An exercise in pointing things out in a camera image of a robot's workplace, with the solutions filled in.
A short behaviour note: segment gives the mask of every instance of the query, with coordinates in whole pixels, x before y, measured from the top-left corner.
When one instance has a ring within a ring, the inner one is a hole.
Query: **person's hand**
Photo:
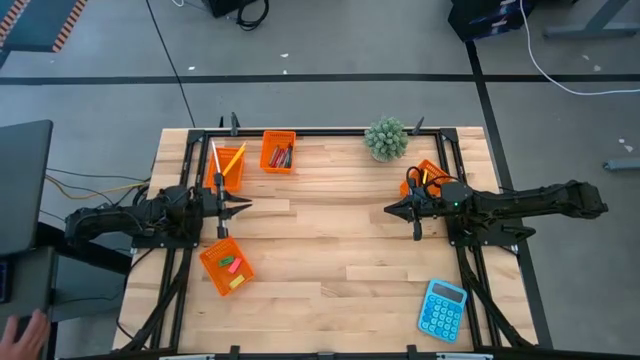
[[[49,321],[40,310],[31,314],[31,320],[20,340],[15,342],[18,331],[18,318],[9,317],[4,335],[0,341],[0,359],[2,360],[36,360],[38,353],[49,338]]]

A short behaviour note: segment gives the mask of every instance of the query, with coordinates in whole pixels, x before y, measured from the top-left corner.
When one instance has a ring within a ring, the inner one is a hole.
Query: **calculator display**
[[[455,302],[461,302],[462,298],[464,297],[464,294],[459,293],[451,288],[448,288],[446,286],[442,286],[438,283],[433,284],[433,289],[432,289],[434,294],[440,295],[440,296],[444,296],[447,299],[453,300]]]

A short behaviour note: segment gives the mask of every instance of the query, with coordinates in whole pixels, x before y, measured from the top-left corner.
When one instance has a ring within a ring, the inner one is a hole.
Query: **green eraser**
[[[225,258],[223,258],[222,260],[218,261],[218,266],[222,267],[222,266],[227,266],[229,264],[231,264],[233,262],[233,256],[227,256]]]

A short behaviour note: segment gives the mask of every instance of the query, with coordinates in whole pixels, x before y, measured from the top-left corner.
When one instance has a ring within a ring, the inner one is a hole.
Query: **pink eraser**
[[[242,262],[242,259],[240,258],[236,258],[235,260],[233,260],[233,263],[231,264],[231,266],[229,266],[229,272],[232,274],[235,274],[241,262]]]

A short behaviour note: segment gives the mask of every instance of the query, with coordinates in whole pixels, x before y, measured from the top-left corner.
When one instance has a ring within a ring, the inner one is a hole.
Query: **wooden tabletop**
[[[187,131],[163,131],[149,196],[178,184]],[[498,191],[483,129],[461,127],[458,134],[469,184]],[[191,263],[180,352],[227,353],[231,345],[245,353],[404,352],[408,344],[419,351],[472,349],[466,315],[455,344],[417,329],[428,281],[460,285],[444,220],[423,220],[423,240],[413,241],[411,224],[383,212],[401,198],[409,166],[423,159],[438,163],[432,137],[411,137],[407,155],[391,163],[373,160],[362,137],[298,137],[291,175],[260,169],[260,137],[220,138],[216,145],[244,141],[243,188],[236,195],[253,206],[229,222],[229,231],[256,277],[227,297],[218,295],[197,258],[216,241],[217,219],[205,219]],[[536,342],[516,258],[495,247],[483,251],[495,302],[524,338]],[[156,305],[164,259],[165,250],[156,249],[129,276],[120,316],[125,330],[139,329]],[[473,266],[471,255],[469,261]],[[484,310],[476,304],[489,344]],[[162,345],[173,309],[167,314]],[[114,347],[127,341],[118,332]]]

